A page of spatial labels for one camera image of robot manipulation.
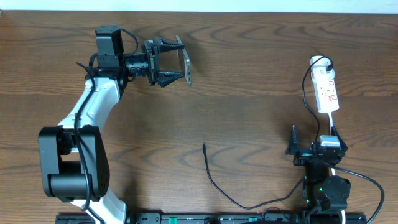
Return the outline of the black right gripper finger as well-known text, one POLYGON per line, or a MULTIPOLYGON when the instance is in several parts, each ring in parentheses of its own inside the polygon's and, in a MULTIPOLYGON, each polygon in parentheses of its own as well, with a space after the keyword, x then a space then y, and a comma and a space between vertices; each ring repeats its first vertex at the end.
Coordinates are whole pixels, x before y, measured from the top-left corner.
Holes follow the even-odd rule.
POLYGON ((296 125, 293 125, 290 140, 288 142, 285 153, 288 155, 294 155, 298 152, 299 152, 299 142, 298 142, 297 128, 296 125))
POLYGON ((340 137, 340 135, 338 134, 338 131, 337 131, 337 129, 336 129, 335 126, 332 126, 332 127, 330 128, 330 135, 331 135, 331 136, 337 137, 337 139, 338 139, 338 141, 339 141, 339 143, 340 143, 340 146, 346 146, 345 142, 343 141, 343 139, 342 139, 342 138, 340 137))

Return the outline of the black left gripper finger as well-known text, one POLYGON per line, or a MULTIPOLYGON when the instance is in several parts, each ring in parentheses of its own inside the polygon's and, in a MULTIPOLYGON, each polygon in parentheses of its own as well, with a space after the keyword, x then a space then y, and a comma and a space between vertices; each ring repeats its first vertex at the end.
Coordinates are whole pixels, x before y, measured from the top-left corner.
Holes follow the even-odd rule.
POLYGON ((163 38, 155 38, 154 45, 157 46, 159 53, 169 52, 173 50, 184 49, 184 44, 172 42, 163 38))
POLYGON ((185 76, 182 72, 173 72, 173 71, 163 71, 161 70, 158 73, 158 84, 163 88, 167 85, 171 84, 175 80, 183 78, 185 76))

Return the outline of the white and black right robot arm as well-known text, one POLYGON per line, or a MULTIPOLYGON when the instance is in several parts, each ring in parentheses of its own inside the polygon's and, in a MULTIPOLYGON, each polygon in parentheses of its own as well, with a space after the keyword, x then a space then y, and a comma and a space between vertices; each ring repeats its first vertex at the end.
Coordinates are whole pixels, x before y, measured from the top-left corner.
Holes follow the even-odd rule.
POLYGON ((286 154, 293 155, 293 165, 305 168, 303 197, 308 209, 303 212, 305 223, 343 223, 342 211, 347 209, 351 183, 330 173, 348 150, 336 128, 330 135, 321 135, 309 148, 299 146, 297 128, 292 127, 286 154))

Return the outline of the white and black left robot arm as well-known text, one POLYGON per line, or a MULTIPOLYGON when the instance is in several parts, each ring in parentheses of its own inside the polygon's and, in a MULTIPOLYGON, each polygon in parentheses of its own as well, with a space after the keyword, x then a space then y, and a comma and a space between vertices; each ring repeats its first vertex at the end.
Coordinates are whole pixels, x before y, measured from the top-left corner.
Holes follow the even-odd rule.
POLYGON ((43 188, 48 197, 81 210, 58 215, 57 223, 135 223, 127 203, 109 188, 102 129, 129 82, 140 76, 162 87, 180 78, 190 82, 190 59, 180 38, 146 40, 126 53, 124 29, 101 26, 95 34, 97 51, 83 67, 80 99, 66 118, 38 135, 43 188))

